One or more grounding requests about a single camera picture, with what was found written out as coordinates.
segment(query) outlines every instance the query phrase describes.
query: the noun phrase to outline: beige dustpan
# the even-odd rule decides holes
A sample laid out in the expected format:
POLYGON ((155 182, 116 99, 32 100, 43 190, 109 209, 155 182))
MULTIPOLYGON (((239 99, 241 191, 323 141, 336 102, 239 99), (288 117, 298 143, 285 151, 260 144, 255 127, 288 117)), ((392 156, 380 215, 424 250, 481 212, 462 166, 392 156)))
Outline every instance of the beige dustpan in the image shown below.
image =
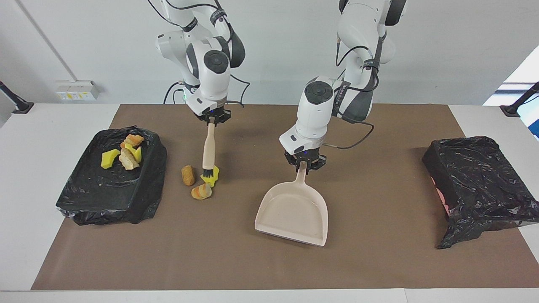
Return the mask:
POLYGON ((301 162, 294 182, 272 187, 262 199, 254 229, 270 235, 324 246, 328 208, 324 198, 305 184, 307 164, 301 162))

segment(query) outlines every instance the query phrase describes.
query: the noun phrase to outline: white table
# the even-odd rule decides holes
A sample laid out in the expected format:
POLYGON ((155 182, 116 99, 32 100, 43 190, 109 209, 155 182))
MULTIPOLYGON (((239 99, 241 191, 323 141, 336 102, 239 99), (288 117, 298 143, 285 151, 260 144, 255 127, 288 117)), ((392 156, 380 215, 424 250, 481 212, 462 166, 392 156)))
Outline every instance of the white table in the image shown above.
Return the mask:
MULTIPOLYGON (((539 142, 497 107, 450 106, 466 136, 498 142, 539 197, 539 142)), ((0 128, 0 302, 536 302, 533 289, 272 291, 29 291, 60 228, 58 198, 80 155, 118 105, 36 104, 0 128)), ((539 259, 539 224, 520 228, 539 259)))

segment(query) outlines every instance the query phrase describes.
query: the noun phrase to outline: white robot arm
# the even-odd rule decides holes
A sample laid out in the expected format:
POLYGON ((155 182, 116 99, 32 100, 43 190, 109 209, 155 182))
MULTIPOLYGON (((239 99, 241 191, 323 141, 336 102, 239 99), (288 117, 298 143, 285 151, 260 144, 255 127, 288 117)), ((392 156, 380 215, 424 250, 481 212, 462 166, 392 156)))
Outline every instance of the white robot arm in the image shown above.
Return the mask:
POLYGON ((245 58, 245 49, 230 25, 226 12, 216 5, 200 4, 196 0, 162 0, 168 21, 182 30, 157 37, 156 47, 162 55, 175 62, 183 76, 184 97, 189 108, 206 122, 213 116, 215 123, 230 118, 223 106, 228 94, 230 69, 245 58), (208 17, 218 35, 198 23, 192 10, 208 17))
POLYGON ((349 48, 344 79, 317 77, 301 95, 296 124, 279 137, 288 162, 298 169, 307 162, 307 172, 326 163, 319 154, 331 116, 349 123, 367 118, 372 94, 378 86, 378 67, 395 53, 386 38, 386 26, 395 25, 405 12, 406 0, 340 0, 337 53, 342 42, 349 48), (382 51, 382 45, 389 46, 382 51))

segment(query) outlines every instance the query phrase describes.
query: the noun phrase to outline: brown table surface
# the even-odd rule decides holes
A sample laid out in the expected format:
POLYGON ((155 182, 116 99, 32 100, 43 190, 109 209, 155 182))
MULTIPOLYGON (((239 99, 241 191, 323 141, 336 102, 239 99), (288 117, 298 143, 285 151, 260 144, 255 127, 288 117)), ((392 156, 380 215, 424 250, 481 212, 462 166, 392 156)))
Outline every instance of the brown table surface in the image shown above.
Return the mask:
MULTIPOLYGON (((376 104, 364 143, 321 149, 328 163, 306 181, 328 205, 325 247, 254 230, 266 191, 294 180, 278 137, 296 107, 229 108, 231 120, 216 129, 214 195, 195 201, 180 169, 200 174, 205 124, 187 106, 120 106, 111 128, 150 129, 168 149, 161 205, 138 225, 65 219, 32 289, 539 287, 539 265, 518 229, 434 248, 447 223, 421 157, 432 140, 463 136, 447 106, 376 104)), ((333 118, 326 142, 348 145, 367 130, 333 118)))

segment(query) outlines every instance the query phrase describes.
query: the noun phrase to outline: black tray covered with plastic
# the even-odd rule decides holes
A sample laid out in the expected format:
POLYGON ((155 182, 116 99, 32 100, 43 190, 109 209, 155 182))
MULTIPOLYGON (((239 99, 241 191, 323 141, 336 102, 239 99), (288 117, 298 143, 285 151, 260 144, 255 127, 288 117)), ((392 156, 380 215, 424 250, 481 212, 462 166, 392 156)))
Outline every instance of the black tray covered with plastic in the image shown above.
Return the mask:
POLYGON ((166 162, 167 149, 156 133, 136 126, 102 130, 82 154, 56 206, 79 225, 136 224, 153 218, 161 201, 166 162), (144 137, 140 167, 125 170, 116 157, 112 167, 103 169, 101 154, 120 149, 128 134, 144 137))
POLYGON ((489 137, 432 141, 423 163, 440 191, 448 227, 439 249, 483 231, 539 222, 539 204, 489 137))

